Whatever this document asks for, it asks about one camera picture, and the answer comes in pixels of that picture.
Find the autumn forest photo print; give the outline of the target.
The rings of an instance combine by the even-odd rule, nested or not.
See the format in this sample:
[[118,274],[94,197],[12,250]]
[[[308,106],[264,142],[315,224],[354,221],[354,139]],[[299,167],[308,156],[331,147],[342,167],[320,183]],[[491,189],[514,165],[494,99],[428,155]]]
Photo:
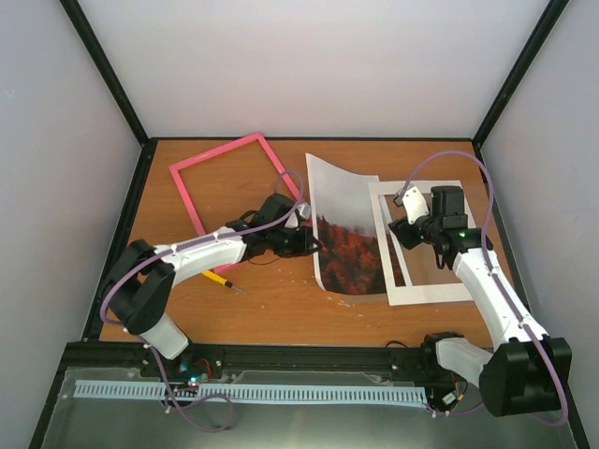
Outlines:
[[314,272],[325,291],[344,296],[386,292],[369,184],[376,175],[361,175],[306,155],[312,227],[322,249],[314,255]]

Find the yellow handled screwdriver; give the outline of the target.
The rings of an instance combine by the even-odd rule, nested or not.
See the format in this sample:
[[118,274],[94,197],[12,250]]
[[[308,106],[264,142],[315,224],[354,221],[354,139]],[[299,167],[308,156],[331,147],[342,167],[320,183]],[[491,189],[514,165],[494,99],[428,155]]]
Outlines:
[[219,275],[218,273],[215,273],[214,271],[205,270],[202,272],[202,275],[206,279],[209,279],[212,282],[216,282],[216,283],[224,286],[225,288],[234,290],[238,293],[245,295],[245,292],[242,289],[240,289],[237,285],[235,285],[233,282],[229,281],[228,279],[224,278],[223,276]]

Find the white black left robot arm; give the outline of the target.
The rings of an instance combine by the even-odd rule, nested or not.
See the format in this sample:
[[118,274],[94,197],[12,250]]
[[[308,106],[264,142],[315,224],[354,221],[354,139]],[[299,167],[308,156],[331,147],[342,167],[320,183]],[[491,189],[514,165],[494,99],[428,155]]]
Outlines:
[[188,337],[166,313],[172,288],[267,251],[281,258],[320,251],[322,244],[307,225],[311,212],[308,203],[273,193],[258,210],[246,211],[211,234],[171,245],[133,241],[99,287],[101,319],[110,322],[107,311],[111,311],[115,316],[111,322],[155,349],[172,375],[188,374],[195,354],[187,348]]

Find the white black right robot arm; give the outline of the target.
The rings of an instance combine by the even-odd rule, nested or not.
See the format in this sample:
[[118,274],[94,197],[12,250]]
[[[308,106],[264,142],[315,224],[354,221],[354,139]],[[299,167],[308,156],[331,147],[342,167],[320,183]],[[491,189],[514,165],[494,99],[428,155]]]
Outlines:
[[389,230],[407,250],[420,244],[433,248],[437,267],[452,270],[464,284],[491,336],[490,351],[458,333],[428,336],[437,364],[475,386],[494,416],[558,411],[553,425],[565,424],[571,348],[565,339],[550,337],[527,311],[486,231],[469,225],[462,189],[435,186],[424,196],[409,185],[394,202],[405,215],[389,223]]

